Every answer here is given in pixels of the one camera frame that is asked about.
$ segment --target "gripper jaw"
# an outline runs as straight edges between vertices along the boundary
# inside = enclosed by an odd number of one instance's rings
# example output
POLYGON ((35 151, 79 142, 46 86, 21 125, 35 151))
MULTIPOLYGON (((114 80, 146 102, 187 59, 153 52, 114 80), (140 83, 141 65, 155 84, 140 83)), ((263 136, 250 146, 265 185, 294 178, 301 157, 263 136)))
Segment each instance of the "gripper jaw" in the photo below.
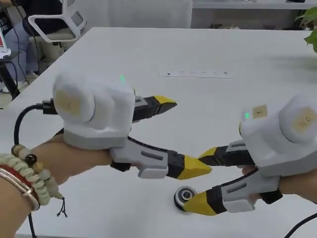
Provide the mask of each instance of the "gripper jaw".
POLYGON ((113 167, 125 171, 134 165, 139 169, 138 176, 144 179, 162 179, 168 176, 183 180, 211 172, 211 167, 196 158, 147 145, 131 137, 126 139, 124 147, 110 148, 109 151, 113 158, 113 167))
POLYGON ((198 193, 183 209, 187 212, 215 216, 223 212, 246 212, 255 209, 253 194, 262 197, 278 190, 280 177, 263 177, 258 170, 233 181, 215 186, 205 192, 198 193))
POLYGON ((213 147, 198 159, 209 166, 255 165, 243 140, 232 142, 228 146, 213 147))
POLYGON ((165 113, 176 105, 177 103, 175 101, 164 96, 152 96, 147 98, 136 96, 133 122, 139 122, 140 120, 149 119, 165 113))

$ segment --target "gold bangle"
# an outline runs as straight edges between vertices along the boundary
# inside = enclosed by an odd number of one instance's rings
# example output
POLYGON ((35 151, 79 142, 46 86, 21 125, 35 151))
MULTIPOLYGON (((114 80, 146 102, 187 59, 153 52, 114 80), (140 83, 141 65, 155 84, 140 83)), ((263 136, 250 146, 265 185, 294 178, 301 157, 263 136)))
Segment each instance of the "gold bangle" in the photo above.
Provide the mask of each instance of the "gold bangle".
POLYGON ((10 174, 8 171, 0 168, 0 178, 4 178, 8 182, 10 182, 12 185, 14 185, 17 189, 19 189, 22 192, 23 197, 28 197, 29 200, 34 205, 33 211, 37 211, 40 208, 39 202, 37 199, 32 195, 33 189, 24 184, 22 181, 20 181, 17 177, 10 174))

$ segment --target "yellow fingertip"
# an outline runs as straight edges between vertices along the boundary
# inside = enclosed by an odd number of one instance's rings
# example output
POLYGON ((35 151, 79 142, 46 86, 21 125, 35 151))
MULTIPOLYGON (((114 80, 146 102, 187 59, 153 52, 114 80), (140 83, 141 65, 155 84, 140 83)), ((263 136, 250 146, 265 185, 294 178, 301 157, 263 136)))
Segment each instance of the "yellow fingertip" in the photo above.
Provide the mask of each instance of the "yellow fingertip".
POLYGON ((154 96, 156 100, 158 100, 159 103, 163 104, 163 103, 176 103, 174 100, 171 100, 167 97, 164 96, 154 96))
POLYGON ((203 153, 198 159, 205 157, 205 156, 213 156, 215 151, 216 151, 217 147, 213 147, 211 149, 209 149, 208 151, 206 151, 205 153, 203 153))
POLYGON ((211 172, 211 167, 199 161, 196 158, 185 155, 184 158, 184 170, 177 177, 179 180, 191 179, 194 177, 207 175, 211 172))
POLYGON ((202 214, 206 216, 215 216, 217 213, 207 203, 207 193, 202 192, 195 195, 185 203, 183 209, 186 212, 202 214))

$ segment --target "green leaf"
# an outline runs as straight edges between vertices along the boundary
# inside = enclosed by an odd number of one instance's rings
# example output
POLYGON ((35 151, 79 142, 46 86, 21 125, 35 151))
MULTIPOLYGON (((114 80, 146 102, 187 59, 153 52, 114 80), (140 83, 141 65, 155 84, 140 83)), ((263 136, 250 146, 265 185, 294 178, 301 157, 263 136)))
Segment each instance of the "green leaf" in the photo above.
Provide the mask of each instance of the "green leaf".
POLYGON ((313 44, 313 50, 315 51, 315 53, 317 53, 317 44, 313 44))
POLYGON ((302 16, 296 17, 295 20, 298 20, 301 18, 302 18, 301 26, 303 24, 307 24, 309 22, 317 20, 317 7, 312 7, 308 9, 307 11, 305 11, 305 13, 302 16))
POLYGON ((317 30, 311 32, 311 34, 304 38, 307 44, 317 44, 317 30))

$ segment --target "white cylinder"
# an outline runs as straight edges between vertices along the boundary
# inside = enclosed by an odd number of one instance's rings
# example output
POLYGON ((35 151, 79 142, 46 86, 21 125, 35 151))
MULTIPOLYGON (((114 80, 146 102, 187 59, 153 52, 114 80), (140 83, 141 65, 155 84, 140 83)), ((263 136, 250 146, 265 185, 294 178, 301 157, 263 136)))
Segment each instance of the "white cylinder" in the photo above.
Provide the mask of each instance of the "white cylinder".
POLYGON ((308 143, 317 136, 317 105, 303 95, 285 105, 279 120, 282 133, 293 143, 308 143))

